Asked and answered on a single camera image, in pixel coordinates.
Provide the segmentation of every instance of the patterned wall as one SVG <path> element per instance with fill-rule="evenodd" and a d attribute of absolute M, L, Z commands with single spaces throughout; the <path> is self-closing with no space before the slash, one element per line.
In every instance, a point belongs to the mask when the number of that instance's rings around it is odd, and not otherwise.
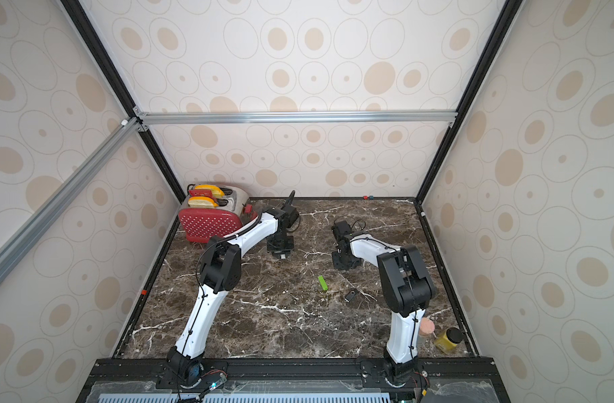
<path fill-rule="evenodd" d="M 512 401 L 614 402 L 614 0 L 526 4 L 424 207 Z"/>
<path fill-rule="evenodd" d="M 122 115 L 58 8 L 0 0 L 0 246 Z M 76 399 L 177 205 L 133 135 L 0 285 L 0 403 Z"/>
<path fill-rule="evenodd" d="M 142 110 L 454 108 L 503 0 L 86 0 Z"/>
<path fill-rule="evenodd" d="M 416 194 L 447 122 L 154 125 L 185 185 L 228 183 L 251 196 Z"/>
<path fill-rule="evenodd" d="M 0 247 L 123 115 L 58 8 L 0 0 Z"/>
<path fill-rule="evenodd" d="M 0 286 L 0 403 L 73 402 L 179 205 L 134 135 Z"/>

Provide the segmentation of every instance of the black jar lid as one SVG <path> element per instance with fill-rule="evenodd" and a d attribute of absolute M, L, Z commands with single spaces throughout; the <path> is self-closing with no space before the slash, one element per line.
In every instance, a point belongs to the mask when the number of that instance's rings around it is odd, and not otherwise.
<path fill-rule="evenodd" d="M 464 334 L 462 334 L 462 332 L 456 327 L 450 327 L 448 330 L 446 330 L 445 336 L 449 341 L 455 344 L 459 344 L 464 340 Z"/>

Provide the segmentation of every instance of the black frame bar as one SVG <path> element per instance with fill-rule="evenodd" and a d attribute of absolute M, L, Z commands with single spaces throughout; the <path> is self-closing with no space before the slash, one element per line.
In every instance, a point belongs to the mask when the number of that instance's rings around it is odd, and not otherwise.
<path fill-rule="evenodd" d="M 495 60 L 497 52 L 499 52 L 499 49 L 504 42 L 504 38 L 511 27 L 515 15 L 517 15 L 517 11 L 520 9 L 522 2 L 523 0 L 506 0 L 504 7 L 502 7 L 502 11 L 500 12 L 499 17 L 492 28 L 490 36 L 488 37 L 486 46 L 481 53 L 474 71 L 472 72 L 472 76 L 468 82 L 468 85 L 466 86 L 466 90 L 459 101 L 459 105 L 457 106 L 457 117 L 452 126 L 448 127 L 448 130 L 445 132 L 443 140 L 441 140 L 441 144 L 439 145 L 439 149 L 437 149 L 436 154 L 432 159 L 430 168 L 425 174 L 424 181 L 421 183 L 421 188 L 416 194 L 418 204 L 423 203 L 425 196 L 432 187 L 432 183 L 439 173 L 441 165 L 443 164 L 445 157 L 448 155 L 448 151 L 450 151 L 450 147 L 453 145 L 455 137 L 457 136 L 459 129 L 462 127 L 462 124 L 468 115 L 468 111 L 472 106 L 474 98 L 477 96 L 486 75 L 488 75 L 488 70 L 490 69 L 492 62 Z"/>
<path fill-rule="evenodd" d="M 457 293 L 455 292 L 455 287 L 453 286 L 450 280 L 450 275 L 448 274 L 448 270 L 443 263 L 443 258 L 441 258 L 441 254 L 439 252 L 439 246 L 434 240 L 434 235 L 432 234 L 432 230 L 430 229 L 430 224 L 428 223 L 424 210 L 421 204 L 416 202 L 415 208 L 416 213 L 419 216 L 419 220 L 421 221 L 421 226 L 424 229 L 424 234 L 425 238 L 427 239 L 428 246 L 430 247 L 430 251 L 432 252 L 432 257 L 434 258 L 434 262 L 436 263 L 436 268 L 439 271 L 441 281 L 443 282 L 443 287 L 445 288 L 445 292 L 448 295 L 448 301 L 450 302 L 450 306 L 452 306 L 453 308 L 453 313 L 455 314 L 457 325 L 459 326 L 459 330 L 464 334 L 464 344 L 466 345 L 466 349 L 470 354 L 474 354 L 479 357 L 479 349 L 477 348 L 477 344 L 474 342 L 474 337 L 472 336 L 472 332 L 470 330 L 470 327 L 468 326 L 468 321 L 466 320 L 466 317 L 464 315 L 464 310 L 459 303 L 459 298 L 457 297 Z"/>
<path fill-rule="evenodd" d="M 175 234 L 177 233 L 177 228 L 179 228 L 179 217 L 175 217 L 175 221 L 173 225 L 170 227 L 168 234 L 166 235 L 166 240 L 164 241 L 164 245 L 161 247 L 159 254 L 157 255 L 157 260 L 155 260 L 155 264 L 150 270 L 150 274 L 148 275 L 148 280 L 146 280 L 146 284 L 144 285 L 141 293 L 139 294 L 139 299 L 137 299 L 137 303 L 130 314 L 130 318 L 128 319 L 128 323 L 123 329 L 121 337 L 119 337 L 119 342 L 117 343 L 117 347 L 114 350 L 114 354 L 112 357 L 115 359 L 121 358 L 124 354 L 126 348 L 128 347 L 128 343 L 130 342 L 130 335 L 135 330 L 137 326 L 137 321 L 139 321 L 139 317 L 141 316 L 141 312 L 144 310 L 146 305 L 146 301 L 148 300 L 148 296 L 150 295 L 150 290 L 152 286 L 155 284 L 157 280 L 157 276 L 159 275 L 159 271 L 161 270 L 161 266 L 164 264 L 164 259 L 166 259 L 166 255 L 168 250 L 170 249 L 170 245 L 172 245 L 173 240 L 175 239 Z"/>
<path fill-rule="evenodd" d="M 227 390 L 233 383 L 247 381 L 340 381 L 351 384 L 356 390 L 380 390 L 390 393 L 393 400 L 412 399 L 414 391 L 426 383 L 422 375 L 413 375 L 402 387 L 395 388 L 385 381 L 383 359 L 204 359 L 204 370 L 220 369 L 228 374 Z M 501 403 L 511 403 L 494 360 L 488 357 L 466 359 L 419 358 L 418 372 L 426 371 L 432 389 L 437 381 L 489 380 Z M 162 390 L 177 389 L 177 383 L 169 377 L 165 359 L 100 359 L 87 378 L 77 403 L 86 401 L 96 383 L 154 381 Z M 199 393 L 201 390 L 183 390 Z"/>
<path fill-rule="evenodd" d="M 137 117 L 139 122 L 142 123 L 141 119 L 134 111 L 135 101 L 132 98 L 132 95 L 130 95 L 130 91 L 128 91 L 128 88 L 121 79 L 117 68 L 114 66 L 114 63 L 112 63 L 108 52 L 103 46 L 97 32 L 94 30 L 94 27 L 92 26 L 87 14 L 85 14 L 85 10 L 83 10 L 83 6 L 79 3 L 79 0 L 61 0 L 61 3 L 65 8 L 65 11 L 67 11 L 69 18 L 74 23 L 77 31 L 81 35 L 81 38 L 83 38 L 85 45 L 87 45 L 88 49 L 90 50 L 92 57 L 94 57 L 94 60 L 97 62 L 103 75 L 106 77 L 112 91 L 114 91 L 114 93 L 117 95 L 119 102 L 121 102 L 121 106 L 123 106 L 129 117 Z M 186 198 L 186 194 L 177 181 L 175 173 L 170 168 L 170 165 L 168 165 L 166 157 L 164 157 L 164 154 L 161 152 L 161 149 L 157 145 L 152 133 L 150 133 L 150 130 L 145 130 L 143 132 L 140 131 L 139 134 L 146 145 L 146 148 L 149 150 L 150 155 L 152 155 L 153 159 L 157 163 L 157 166 L 161 170 L 161 173 L 164 175 L 166 182 L 168 182 L 168 185 L 173 190 L 175 197 L 181 203 Z"/>

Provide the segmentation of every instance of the yellow jar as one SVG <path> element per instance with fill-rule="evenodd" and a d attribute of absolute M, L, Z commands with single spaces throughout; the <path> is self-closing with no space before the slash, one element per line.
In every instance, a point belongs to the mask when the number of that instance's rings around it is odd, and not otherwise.
<path fill-rule="evenodd" d="M 457 344 L 464 340 L 464 335 L 456 327 L 449 327 L 446 329 L 438 339 L 434 341 L 434 345 L 444 353 L 452 351 Z"/>

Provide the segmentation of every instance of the green usb stick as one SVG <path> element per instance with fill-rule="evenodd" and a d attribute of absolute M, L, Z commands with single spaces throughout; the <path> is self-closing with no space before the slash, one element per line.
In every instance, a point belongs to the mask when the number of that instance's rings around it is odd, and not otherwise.
<path fill-rule="evenodd" d="M 327 291 L 329 288 L 327 287 L 327 283 L 325 282 L 325 278 L 322 276 L 318 276 L 318 281 L 320 281 L 320 286 L 323 291 Z"/>

